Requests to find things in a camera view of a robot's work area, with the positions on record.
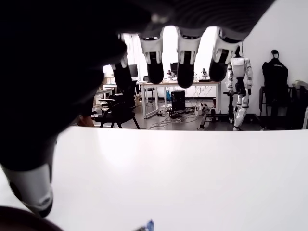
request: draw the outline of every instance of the white humanoid robot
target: white humanoid robot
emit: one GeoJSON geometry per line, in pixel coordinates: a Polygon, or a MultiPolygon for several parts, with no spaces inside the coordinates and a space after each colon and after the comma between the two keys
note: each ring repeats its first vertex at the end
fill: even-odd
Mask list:
{"type": "Polygon", "coordinates": [[[226,81],[229,94],[233,95],[233,77],[236,77],[237,83],[235,84],[236,92],[238,93],[237,106],[234,107],[234,128],[233,131],[240,130],[240,126],[247,114],[249,107],[249,95],[251,95],[252,87],[252,68],[250,60],[240,56],[240,47],[235,52],[235,57],[231,58],[228,64],[228,79],[226,81]],[[247,77],[247,83],[244,84],[244,77],[247,77]]]}

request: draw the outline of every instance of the white desk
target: white desk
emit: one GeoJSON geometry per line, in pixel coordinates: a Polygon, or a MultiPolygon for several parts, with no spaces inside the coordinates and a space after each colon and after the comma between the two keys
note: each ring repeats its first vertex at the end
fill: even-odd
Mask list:
{"type": "MultiPolygon", "coordinates": [[[[148,81],[137,81],[136,84],[141,84],[141,83],[147,83],[148,81]]],[[[114,84],[104,84],[103,85],[104,88],[115,88],[115,93],[117,94],[117,84],[114,83],[114,84]]]]}
{"type": "Polygon", "coordinates": [[[95,93],[95,95],[104,94],[104,96],[105,96],[106,94],[111,94],[113,89],[114,89],[114,88],[104,88],[104,89],[101,89],[101,90],[97,90],[97,92],[95,93]]]}
{"type": "MultiPolygon", "coordinates": [[[[141,92],[142,92],[142,111],[143,111],[143,118],[146,119],[150,116],[153,116],[157,113],[158,111],[158,93],[157,93],[157,88],[158,87],[163,87],[164,88],[164,100],[165,100],[165,107],[167,107],[167,99],[166,99],[166,87],[178,87],[178,82],[177,81],[169,81],[165,83],[159,83],[159,84],[154,84],[154,83],[141,83],[141,92]],[[155,110],[146,113],[146,107],[145,107],[145,92],[146,96],[147,94],[147,88],[155,88],[154,94],[155,94],[155,110]]],[[[192,86],[216,86],[216,113],[220,113],[221,111],[221,87],[220,87],[220,82],[193,82],[192,86]]]]}
{"type": "MultiPolygon", "coordinates": [[[[150,219],[156,231],[306,231],[307,137],[71,127],[56,147],[47,219],[65,231],[132,231],[150,219]]],[[[2,171],[0,205],[26,209],[2,171]]]]}

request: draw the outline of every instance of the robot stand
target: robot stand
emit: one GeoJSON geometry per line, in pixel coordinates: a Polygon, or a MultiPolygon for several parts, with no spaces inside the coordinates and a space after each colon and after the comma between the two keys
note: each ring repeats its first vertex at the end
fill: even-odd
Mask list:
{"type": "MultiPolygon", "coordinates": [[[[205,130],[205,127],[204,127],[205,122],[212,122],[212,123],[216,123],[216,122],[229,122],[230,123],[231,122],[231,119],[234,118],[233,105],[232,105],[233,96],[230,95],[228,92],[224,92],[224,94],[229,96],[228,114],[216,114],[215,110],[211,110],[209,114],[205,113],[200,122],[200,126],[197,130],[205,130]]],[[[251,123],[251,122],[258,123],[260,124],[260,127],[261,127],[260,130],[265,129],[264,123],[261,121],[261,119],[256,114],[246,114],[244,122],[245,123],[251,123]]]]}

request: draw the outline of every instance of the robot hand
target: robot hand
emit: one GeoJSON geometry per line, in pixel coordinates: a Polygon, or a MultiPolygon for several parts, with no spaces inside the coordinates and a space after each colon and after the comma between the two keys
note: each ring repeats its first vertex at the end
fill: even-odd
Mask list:
{"type": "MultiPolygon", "coordinates": [[[[116,81],[121,85],[117,71],[127,68],[124,57],[127,48],[118,38],[119,33],[140,35],[149,79],[159,83],[164,75],[161,31],[168,25],[177,26],[180,29],[179,83],[188,87],[201,34],[208,26],[220,26],[209,75],[213,81],[221,81],[238,43],[248,36],[273,2],[63,1],[61,5],[55,2],[40,11],[31,1],[26,10],[22,1],[5,5],[3,9],[10,17],[1,24],[0,33],[3,57],[0,71],[5,76],[1,103],[6,111],[14,111],[12,102],[20,100],[18,94],[12,94],[16,83],[27,89],[24,97],[29,102],[23,111],[22,129],[20,123],[2,126],[6,142],[0,163],[13,193],[34,213],[44,217],[50,212],[52,159],[57,136],[80,114],[83,103],[95,94],[103,81],[104,65],[115,64],[116,81]],[[106,4],[110,10],[102,14],[106,4]],[[52,66],[48,71],[46,64],[52,66]],[[45,94],[46,86],[53,91],[45,94]],[[69,89],[75,90],[73,97],[69,89]],[[45,110],[46,102],[50,108],[48,113],[36,116],[35,112],[45,110]],[[16,139],[19,145],[12,145],[16,139]]],[[[128,76],[125,74],[125,81],[129,81],[128,76]]],[[[20,114],[10,116],[11,121],[20,121],[20,114]]]]}

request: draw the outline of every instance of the computer tower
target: computer tower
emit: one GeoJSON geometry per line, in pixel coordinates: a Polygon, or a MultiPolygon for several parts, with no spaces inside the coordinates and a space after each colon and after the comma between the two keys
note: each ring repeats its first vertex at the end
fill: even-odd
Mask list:
{"type": "Polygon", "coordinates": [[[185,110],[185,91],[177,90],[171,92],[172,109],[174,111],[185,110]]]}

